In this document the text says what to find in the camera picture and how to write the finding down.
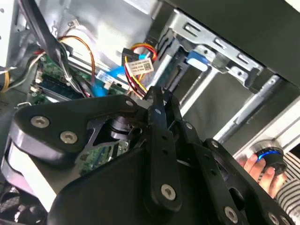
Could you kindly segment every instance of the knob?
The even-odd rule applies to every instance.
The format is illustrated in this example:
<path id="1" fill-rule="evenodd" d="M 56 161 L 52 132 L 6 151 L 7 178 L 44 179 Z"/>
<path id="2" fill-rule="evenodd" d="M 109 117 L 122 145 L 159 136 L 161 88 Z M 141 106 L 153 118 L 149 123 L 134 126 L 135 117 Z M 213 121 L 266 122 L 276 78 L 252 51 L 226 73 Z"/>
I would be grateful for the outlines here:
<path id="1" fill-rule="evenodd" d="M 282 174 L 286 170 L 287 165 L 283 161 L 283 150 L 278 142 L 269 140 L 260 141 L 254 144 L 250 150 L 257 155 L 257 161 L 262 158 L 265 159 L 266 166 L 264 171 L 270 166 L 275 169 L 275 175 Z"/>

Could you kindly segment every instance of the circuit board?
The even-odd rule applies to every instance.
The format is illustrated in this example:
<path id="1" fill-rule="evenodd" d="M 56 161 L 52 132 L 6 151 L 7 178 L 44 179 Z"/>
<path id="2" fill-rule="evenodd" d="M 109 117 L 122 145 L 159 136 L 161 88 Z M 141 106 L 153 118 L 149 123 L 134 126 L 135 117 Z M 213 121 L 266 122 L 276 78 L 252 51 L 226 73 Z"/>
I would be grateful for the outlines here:
<path id="1" fill-rule="evenodd" d="M 78 160 L 78 171 L 81 176 L 93 171 L 128 150 L 128 143 L 119 141 L 114 145 L 102 146 L 83 153 Z"/>
<path id="2" fill-rule="evenodd" d="M 62 83 L 66 83 L 66 79 L 64 77 L 64 74 L 61 70 L 60 67 L 58 67 L 47 55 L 43 56 L 41 58 L 41 66 L 42 66 L 42 70 L 43 70 L 43 74 L 51 76 L 59 81 L 61 81 Z M 85 80 L 90 80 L 90 75 L 86 74 L 80 70 L 74 69 L 72 68 L 72 70 L 78 74 L 79 76 L 81 76 L 83 79 Z"/>
<path id="3" fill-rule="evenodd" d="M 72 73 L 81 76 L 86 81 L 91 80 L 91 76 L 79 69 L 70 67 Z M 96 79 L 96 85 L 104 85 L 105 81 Z M 119 83 L 109 83 L 107 95 L 125 94 L 127 90 L 123 89 Z M 82 98 L 82 95 L 72 89 L 65 79 L 63 71 L 57 66 L 47 55 L 41 58 L 41 62 L 37 68 L 35 82 L 31 86 L 33 95 L 38 98 L 46 97 L 57 101 L 68 101 Z"/>

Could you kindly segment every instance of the striped sleeve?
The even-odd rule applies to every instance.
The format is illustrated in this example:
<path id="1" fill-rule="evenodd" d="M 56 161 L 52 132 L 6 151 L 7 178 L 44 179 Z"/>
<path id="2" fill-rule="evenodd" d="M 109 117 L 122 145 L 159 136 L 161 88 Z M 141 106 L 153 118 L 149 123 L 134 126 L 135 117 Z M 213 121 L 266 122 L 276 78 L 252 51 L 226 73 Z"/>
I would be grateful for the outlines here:
<path id="1" fill-rule="evenodd" d="M 277 193 L 276 199 L 292 220 L 300 225 L 300 159 L 287 153 L 284 161 L 287 163 L 287 181 Z"/>

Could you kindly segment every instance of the white label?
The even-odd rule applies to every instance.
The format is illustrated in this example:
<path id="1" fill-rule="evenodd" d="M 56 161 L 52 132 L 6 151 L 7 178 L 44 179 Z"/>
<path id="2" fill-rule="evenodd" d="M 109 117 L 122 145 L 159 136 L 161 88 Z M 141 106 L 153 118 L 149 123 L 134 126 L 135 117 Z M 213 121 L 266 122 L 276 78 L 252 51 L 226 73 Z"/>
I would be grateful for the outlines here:
<path id="1" fill-rule="evenodd" d="M 139 74 L 147 74 L 154 71 L 152 62 L 150 58 L 144 60 L 138 60 L 135 62 L 127 62 L 126 68 L 130 75 L 136 76 Z"/>

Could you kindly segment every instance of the hand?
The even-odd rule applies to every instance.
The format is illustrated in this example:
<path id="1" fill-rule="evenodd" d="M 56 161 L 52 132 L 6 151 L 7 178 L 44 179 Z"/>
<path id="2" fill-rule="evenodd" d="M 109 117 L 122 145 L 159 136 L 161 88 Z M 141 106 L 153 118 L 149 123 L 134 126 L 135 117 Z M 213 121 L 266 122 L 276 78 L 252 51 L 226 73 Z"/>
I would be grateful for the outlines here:
<path id="1" fill-rule="evenodd" d="M 258 182 L 259 175 L 266 166 L 264 158 L 257 162 L 257 155 L 253 154 L 246 162 L 240 162 L 240 165 Z M 273 167 L 267 168 L 259 182 L 259 185 L 274 198 L 286 180 L 284 173 L 274 177 L 275 170 Z"/>

